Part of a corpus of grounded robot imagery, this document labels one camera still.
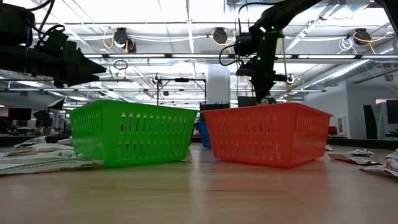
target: table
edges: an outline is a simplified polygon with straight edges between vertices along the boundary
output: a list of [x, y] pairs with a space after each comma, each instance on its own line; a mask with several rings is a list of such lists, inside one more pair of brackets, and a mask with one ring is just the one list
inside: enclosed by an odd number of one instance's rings
[[[336, 151], [353, 148], [333, 147]], [[374, 151], [382, 161], [391, 151]], [[395, 223], [398, 180], [328, 157], [294, 169], [183, 162], [0, 178], [5, 223]]]

